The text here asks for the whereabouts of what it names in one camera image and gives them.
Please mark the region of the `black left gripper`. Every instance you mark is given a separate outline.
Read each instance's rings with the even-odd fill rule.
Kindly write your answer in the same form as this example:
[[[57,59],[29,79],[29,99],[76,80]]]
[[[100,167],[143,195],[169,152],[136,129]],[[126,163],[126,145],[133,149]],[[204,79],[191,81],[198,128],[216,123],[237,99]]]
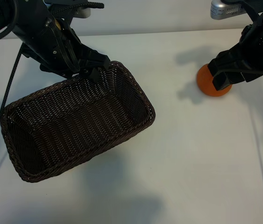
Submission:
[[[22,53],[40,63],[40,69],[66,79],[78,74],[91,82],[107,70],[108,56],[81,43],[70,27],[73,18],[87,18],[104,4],[87,0],[18,0],[18,21],[13,33],[23,42]]]

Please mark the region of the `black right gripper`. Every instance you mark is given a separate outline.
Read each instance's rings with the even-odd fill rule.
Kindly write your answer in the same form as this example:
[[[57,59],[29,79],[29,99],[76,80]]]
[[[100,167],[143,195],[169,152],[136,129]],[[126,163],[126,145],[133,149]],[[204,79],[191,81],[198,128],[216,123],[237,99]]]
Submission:
[[[209,63],[208,69],[217,91],[263,76],[263,22],[246,26],[240,41],[220,52]]]

